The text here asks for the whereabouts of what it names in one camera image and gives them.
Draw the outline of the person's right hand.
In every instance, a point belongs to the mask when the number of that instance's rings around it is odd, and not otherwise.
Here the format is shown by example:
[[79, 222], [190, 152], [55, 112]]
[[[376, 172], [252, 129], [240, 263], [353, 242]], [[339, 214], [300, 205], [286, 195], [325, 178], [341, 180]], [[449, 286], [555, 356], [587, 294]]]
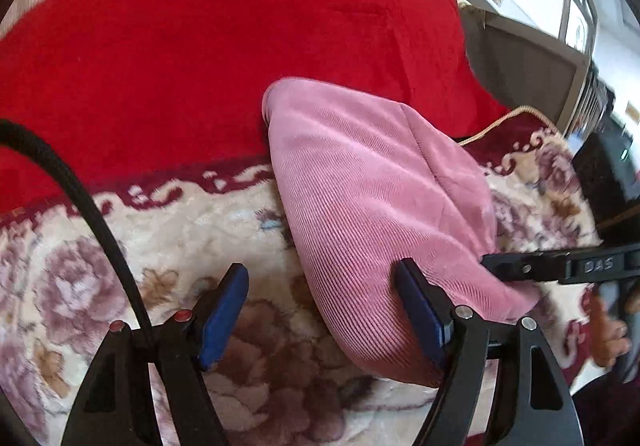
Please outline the person's right hand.
[[589, 295], [588, 316], [591, 357], [597, 366], [612, 368], [616, 360], [631, 348], [627, 326], [621, 320], [608, 316], [603, 300], [594, 290]]

